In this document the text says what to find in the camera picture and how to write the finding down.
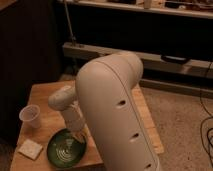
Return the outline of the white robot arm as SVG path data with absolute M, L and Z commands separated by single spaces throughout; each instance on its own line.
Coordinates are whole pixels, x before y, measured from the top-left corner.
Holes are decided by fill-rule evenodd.
M 89 128 L 107 171 L 161 171 L 132 95 L 142 74 L 140 58 L 122 51 L 86 63 L 74 86 L 49 96 L 72 134 Z

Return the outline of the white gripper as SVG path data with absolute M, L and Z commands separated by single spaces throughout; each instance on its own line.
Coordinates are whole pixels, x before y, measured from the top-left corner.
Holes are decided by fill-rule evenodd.
M 61 112 L 67 129 L 78 142 L 85 143 L 85 119 L 76 106 L 70 105 Z

